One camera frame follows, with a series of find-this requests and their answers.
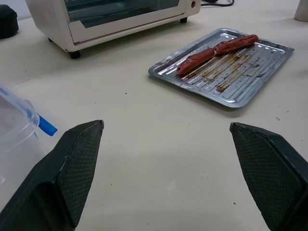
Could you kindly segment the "black round case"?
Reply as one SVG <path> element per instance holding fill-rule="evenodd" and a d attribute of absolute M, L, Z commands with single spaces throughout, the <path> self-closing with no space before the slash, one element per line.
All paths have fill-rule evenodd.
<path fill-rule="evenodd" d="M 8 5 L 0 4 L 0 39 L 11 38 L 18 30 L 17 13 Z"/>

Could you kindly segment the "short red sausage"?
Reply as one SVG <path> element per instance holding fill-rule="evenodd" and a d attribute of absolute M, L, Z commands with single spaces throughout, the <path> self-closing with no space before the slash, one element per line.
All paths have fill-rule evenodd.
<path fill-rule="evenodd" d="M 182 62 L 177 68 L 178 75 L 185 75 L 197 66 L 207 62 L 215 56 L 214 48 L 207 48 L 204 51 L 190 55 L 187 59 Z"/>

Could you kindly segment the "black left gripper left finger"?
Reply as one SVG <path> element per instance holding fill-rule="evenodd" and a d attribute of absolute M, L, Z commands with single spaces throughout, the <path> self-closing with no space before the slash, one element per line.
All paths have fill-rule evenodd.
<path fill-rule="evenodd" d="M 75 231 L 94 178 L 103 120 L 77 125 L 27 175 L 0 212 L 0 231 Z"/>

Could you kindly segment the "white toaster oven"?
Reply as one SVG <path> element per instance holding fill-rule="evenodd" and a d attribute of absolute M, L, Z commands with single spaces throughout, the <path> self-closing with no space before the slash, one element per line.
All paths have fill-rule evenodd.
<path fill-rule="evenodd" d="M 72 59 L 80 51 L 198 14 L 201 0 L 26 0 L 36 27 Z"/>

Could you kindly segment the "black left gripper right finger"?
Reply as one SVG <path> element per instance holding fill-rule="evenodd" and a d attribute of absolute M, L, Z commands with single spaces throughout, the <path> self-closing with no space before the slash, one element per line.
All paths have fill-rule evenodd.
<path fill-rule="evenodd" d="M 308 162 L 281 135 L 232 122 L 248 189 L 270 231 L 308 231 Z"/>

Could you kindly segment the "long red sausage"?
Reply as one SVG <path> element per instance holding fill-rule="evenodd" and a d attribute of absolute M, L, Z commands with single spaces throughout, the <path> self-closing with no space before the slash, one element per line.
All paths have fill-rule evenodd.
<path fill-rule="evenodd" d="M 257 35 L 242 36 L 239 38 L 232 39 L 230 41 L 223 41 L 216 45 L 214 50 L 216 54 L 223 55 L 241 48 L 254 45 L 258 40 L 259 37 Z"/>

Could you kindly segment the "clear plastic container blue clips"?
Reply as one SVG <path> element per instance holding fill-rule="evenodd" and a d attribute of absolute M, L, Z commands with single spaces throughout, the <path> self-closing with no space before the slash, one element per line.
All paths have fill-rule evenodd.
<path fill-rule="evenodd" d="M 53 136 L 58 129 L 38 114 L 28 100 L 22 100 L 0 85 L 0 158 L 24 142 L 36 129 Z"/>

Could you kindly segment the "silver metal baking tray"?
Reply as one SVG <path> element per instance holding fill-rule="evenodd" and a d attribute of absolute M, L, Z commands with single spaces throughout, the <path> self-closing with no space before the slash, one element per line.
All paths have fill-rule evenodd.
<path fill-rule="evenodd" d="M 178 66 L 190 55 L 243 35 L 228 28 L 217 29 L 154 64 L 149 75 L 228 108 L 244 107 L 293 54 L 293 48 L 259 39 L 252 46 L 221 55 L 190 79 L 177 74 Z"/>

